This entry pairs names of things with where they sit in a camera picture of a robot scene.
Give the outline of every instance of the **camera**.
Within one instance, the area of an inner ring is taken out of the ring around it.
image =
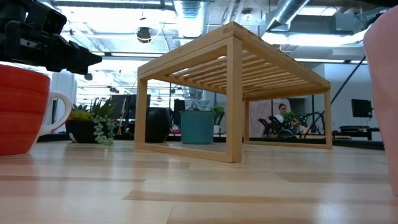
[[[137,32],[137,39],[143,44],[149,43],[152,40],[149,33],[149,27],[140,27]]]

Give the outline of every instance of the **black planter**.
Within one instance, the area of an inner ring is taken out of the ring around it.
[[[108,134],[105,123],[102,123],[102,125],[104,126],[102,131],[105,135]],[[92,121],[68,120],[65,123],[70,140],[78,143],[96,143],[94,126],[95,124]]]
[[[160,143],[170,133],[170,113],[166,108],[147,108],[145,142]]]

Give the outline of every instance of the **potted plant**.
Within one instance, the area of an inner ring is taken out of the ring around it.
[[[296,114],[294,114],[292,111],[287,112],[282,115],[284,117],[284,121],[287,124],[287,129],[292,125],[293,120],[296,118]]]
[[[223,116],[225,115],[224,108],[222,106],[215,106],[212,109],[210,109],[212,112],[216,113],[216,116],[214,117],[214,134],[219,134],[220,133],[220,123],[221,120],[223,119]]]
[[[86,105],[73,105],[73,111],[65,123],[73,142],[113,144],[115,124],[110,117],[115,111],[116,102],[108,99],[101,104],[102,100],[96,98],[89,110]]]

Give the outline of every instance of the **small wooden table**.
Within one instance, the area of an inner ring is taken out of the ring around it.
[[[206,145],[200,151],[197,146],[145,143],[147,82],[150,79],[226,94],[226,150],[206,151],[206,148],[211,148]],[[136,148],[240,162],[243,123],[245,144],[332,147],[330,83],[235,22],[139,67],[137,82]],[[249,141],[250,101],[321,93],[325,94],[325,145]]]

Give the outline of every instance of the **teal planter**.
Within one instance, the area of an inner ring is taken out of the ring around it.
[[[181,111],[181,141],[184,144],[213,143],[213,126],[216,113],[212,111]]]

